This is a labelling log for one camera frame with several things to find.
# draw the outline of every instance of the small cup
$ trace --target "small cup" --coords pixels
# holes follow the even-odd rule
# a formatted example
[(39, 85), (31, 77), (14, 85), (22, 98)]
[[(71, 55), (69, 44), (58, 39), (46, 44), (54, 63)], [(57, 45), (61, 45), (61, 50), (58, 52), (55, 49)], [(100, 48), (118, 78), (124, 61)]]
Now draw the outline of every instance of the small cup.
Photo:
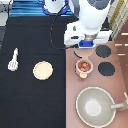
[[(85, 62), (87, 63), (87, 67), (85, 69), (85, 71), (82, 71), (80, 68), (82, 68), (82, 63)], [(81, 78), (87, 78), (90, 73), (93, 70), (93, 63), (88, 60), (88, 59), (80, 59), (77, 61), (76, 63), (76, 73), (81, 77)]]

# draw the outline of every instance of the wire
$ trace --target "wire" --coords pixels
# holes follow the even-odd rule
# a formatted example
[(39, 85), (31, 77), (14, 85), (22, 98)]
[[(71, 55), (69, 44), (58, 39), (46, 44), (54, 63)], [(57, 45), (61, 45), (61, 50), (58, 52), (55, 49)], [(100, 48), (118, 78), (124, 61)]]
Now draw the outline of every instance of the wire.
[(61, 12), (67, 5), (68, 5), (68, 3), (66, 3), (66, 4), (61, 8), (61, 10), (60, 10), (60, 11), (57, 13), (57, 15), (55, 16), (55, 18), (54, 18), (54, 20), (53, 20), (53, 22), (52, 22), (52, 25), (51, 25), (51, 31), (50, 31), (51, 44), (52, 44), (52, 46), (53, 46), (55, 49), (58, 49), (58, 50), (65, 50), (65, 49), (71, 48), (71, 47), (58, 48), (58, 47), (56, 47), (56, 46), (53, 44), (53, 41), (52, 41), (52, 32), (53, 32), (53, 26), (54, 26), (54, 24), (55, 24), (55, 21), (56, 21), (58, 15), (60, 14), (60, 12)]

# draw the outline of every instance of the black tablecloth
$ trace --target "black tablecloth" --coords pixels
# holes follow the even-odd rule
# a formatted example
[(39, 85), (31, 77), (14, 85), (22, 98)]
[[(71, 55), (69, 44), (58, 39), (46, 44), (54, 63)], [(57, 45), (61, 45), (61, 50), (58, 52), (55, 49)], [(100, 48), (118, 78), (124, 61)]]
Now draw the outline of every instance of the black tablecloth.
[[(66, 128), (66, 57), (65, 50), (56, 50), (50, 43), (52, 20), (52, 16), (7, 20), (0, 51), (0, 128)], [(66, 24), (76, 20), (73, 16), (57, 19), (53, 29), (57, 47), (64, 47)], [(15, 48), (19, 68), (11, 72), (7, 66)], [(48, 80), (33, 76), (40, 61), (53, 66)]]

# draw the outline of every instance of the ceramic bowl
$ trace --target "ceramic bowl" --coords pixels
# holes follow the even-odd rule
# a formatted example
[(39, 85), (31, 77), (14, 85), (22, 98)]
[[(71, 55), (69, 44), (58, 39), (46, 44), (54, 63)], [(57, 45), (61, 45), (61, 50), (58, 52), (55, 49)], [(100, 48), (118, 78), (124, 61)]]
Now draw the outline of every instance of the ceramic bowl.
[(116, 110), (111, 109), (114, 100), (111, 95), (99, 88), (88, 87), (80, 92), (76, 100), (78, 116), (94, 128), (108, 126), (114, 119)]

